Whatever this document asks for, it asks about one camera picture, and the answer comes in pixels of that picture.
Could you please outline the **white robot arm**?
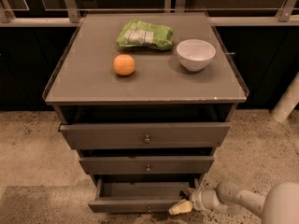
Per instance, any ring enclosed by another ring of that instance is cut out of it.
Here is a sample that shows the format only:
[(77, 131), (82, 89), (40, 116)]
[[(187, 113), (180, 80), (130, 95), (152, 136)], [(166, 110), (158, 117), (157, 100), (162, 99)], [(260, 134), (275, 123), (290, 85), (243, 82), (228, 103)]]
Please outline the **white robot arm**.
[(249, 210), (262, 224), (299, 224), (299, 185), (283, 182), (263, 196), (223, 180), (215, 189), (194, 189), (187, 199), (169, 208), (172, 216), (192, 210), (214, 210), (224, 215)]

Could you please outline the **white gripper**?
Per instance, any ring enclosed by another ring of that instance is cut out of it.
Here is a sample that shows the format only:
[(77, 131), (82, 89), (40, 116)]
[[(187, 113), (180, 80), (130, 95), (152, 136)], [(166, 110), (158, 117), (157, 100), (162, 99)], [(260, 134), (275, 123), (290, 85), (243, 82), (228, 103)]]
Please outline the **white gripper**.
[(180, 192), (181, 197), (189, 197), (189, 200), (181, 200), (169, 208), (172, 216), (185, 214), (192, 211), (192, 207), (197, 211), (213, 209), (218, 204), (218, 197), (214, 189), (186, 188)]

